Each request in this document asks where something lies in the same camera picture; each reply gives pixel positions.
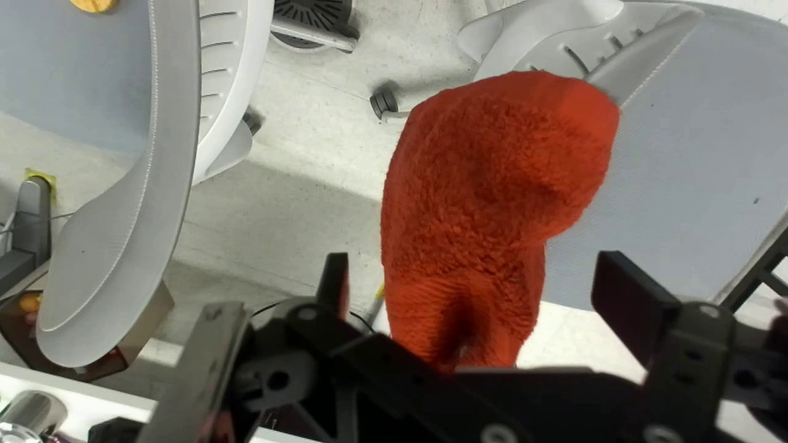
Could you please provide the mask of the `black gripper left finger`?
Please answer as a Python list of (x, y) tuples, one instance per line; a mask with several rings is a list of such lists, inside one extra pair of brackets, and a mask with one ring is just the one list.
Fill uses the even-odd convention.
[(318, 305), (335, 321), (345, 321), (350, 313), (350, 256), (327, 254), (318, 283)]

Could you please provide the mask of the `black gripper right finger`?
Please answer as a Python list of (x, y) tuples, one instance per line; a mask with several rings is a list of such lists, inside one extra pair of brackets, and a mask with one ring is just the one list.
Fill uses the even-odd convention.
[(664, 285), (620, 252), (596, 256), (590, 305), (642, 368), (681, 311)]

